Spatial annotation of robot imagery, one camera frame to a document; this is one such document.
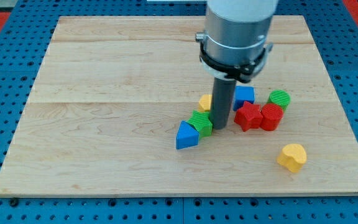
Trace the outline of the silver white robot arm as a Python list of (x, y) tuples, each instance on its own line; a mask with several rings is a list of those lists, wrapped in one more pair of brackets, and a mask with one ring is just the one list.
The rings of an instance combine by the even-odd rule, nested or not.
[(200, 62), (219, 81), (249, 83), (264, 68), (278, 0), (207, 0), (204, 30), (195, 35)]

